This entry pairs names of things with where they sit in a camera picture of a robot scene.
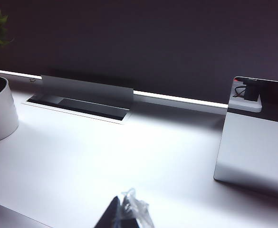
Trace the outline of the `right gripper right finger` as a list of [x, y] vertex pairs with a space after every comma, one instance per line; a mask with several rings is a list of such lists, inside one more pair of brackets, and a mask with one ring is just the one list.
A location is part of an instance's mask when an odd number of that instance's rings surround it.
[[122, 192], [120, 224], [122, 228], [154, 228], [149, 214], [149, 204], [136, 198], [134, 188]]

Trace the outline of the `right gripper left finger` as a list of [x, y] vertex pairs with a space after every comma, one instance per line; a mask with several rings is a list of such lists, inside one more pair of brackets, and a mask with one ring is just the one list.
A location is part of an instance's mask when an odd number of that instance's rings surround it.
[[139, 228], [129, 200], [121, 203], [115, 196], [96, 223], [95, 228]]

